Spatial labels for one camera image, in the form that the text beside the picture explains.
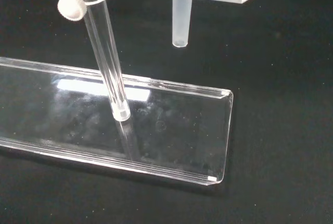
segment frosted tube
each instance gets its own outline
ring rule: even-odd
[[[185,47],[188,43],[192,0],[172,0],[172,44]]]

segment black surface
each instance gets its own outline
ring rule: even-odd
[[[333,0],[108,0],[124,73],[235,92],[225,179],[203,187],[1,151],[1,223],[333,223]],[[0,0],[0,55],[97,68],[57,0]]]

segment clear acrylic stand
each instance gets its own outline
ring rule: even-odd
[[[188,42],[191,1],[173,0],[176,47]],[[0,58],[0,146],[221,182],[232,92],[123,76],[105,0],[59,0],[58,9],[69,20],[84,17],[100,71]]]
[[[203,185],[223,179],[229,90],[124,75],[131,117],[119,122],[99,71],[0,58],[0,81],[1,146]]]

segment clear plastic rod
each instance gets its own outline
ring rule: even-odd
[[[126,121],[131,116],[126,98],[120,62],[105,1],[87,7],[84,17],[95,57],[108,89],[113,117]]]

